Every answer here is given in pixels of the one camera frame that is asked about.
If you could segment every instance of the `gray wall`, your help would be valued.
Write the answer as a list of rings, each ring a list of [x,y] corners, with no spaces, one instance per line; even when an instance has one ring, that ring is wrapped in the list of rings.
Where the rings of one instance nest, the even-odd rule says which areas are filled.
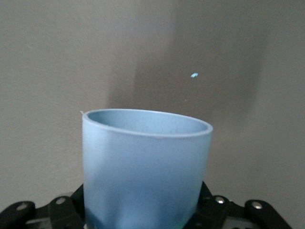
[[[210,122],[211,191],[303,228],[304,37],[303,1],[0,1],[0,209],[74,191],[80,110],[129,107]]]

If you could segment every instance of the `screw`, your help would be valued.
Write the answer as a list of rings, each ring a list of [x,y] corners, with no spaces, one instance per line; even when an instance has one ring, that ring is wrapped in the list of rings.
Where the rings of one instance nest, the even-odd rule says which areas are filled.
[[[215,200],[219,204],[223,204],[224,203],[224,198],[222,198],[222,197],[216,197]]]
[[[25,209],[27,206],[28,206],[27,204],[22,203],[22,204],[20,204],[20,205],[16,208],[16,210],[17,210],[17,211],[21,211],[21,210]]]
[[[57,201],[55,203],[56,204],[62,204],[65,201],[66,201],[66,199],[64,197],[60,197],[59,199],[57,199]]]
[[[256,209],[262,209],[263,208],[263,206],[256,201],[252,202],[252,206],[255,207]]]

